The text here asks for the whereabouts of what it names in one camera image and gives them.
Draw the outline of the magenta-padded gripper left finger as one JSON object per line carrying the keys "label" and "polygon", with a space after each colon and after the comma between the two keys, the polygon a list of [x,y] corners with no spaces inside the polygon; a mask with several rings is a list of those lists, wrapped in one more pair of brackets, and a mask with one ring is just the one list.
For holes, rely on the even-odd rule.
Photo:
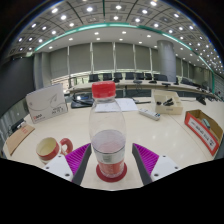
{"label": "magenta-padded gripper left finger", "polygon": [[76,185],[80,185],[90,155],[91,144],[88,143],[75,149],[66,156],[62,154],[57,155],[43,167],[43,170],[73,182]]}

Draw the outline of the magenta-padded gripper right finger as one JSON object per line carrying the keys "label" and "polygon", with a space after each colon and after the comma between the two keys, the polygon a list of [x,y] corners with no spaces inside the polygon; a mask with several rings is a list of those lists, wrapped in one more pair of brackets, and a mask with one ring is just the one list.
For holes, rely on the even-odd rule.
{"label": "magenta-padded gripper right finger", "polygon": [[180,170],[180,166],[167,155],[158,155],[139,144],[134,143],[132,145],[132,154],[137,163],[143,185],[152,183]]}

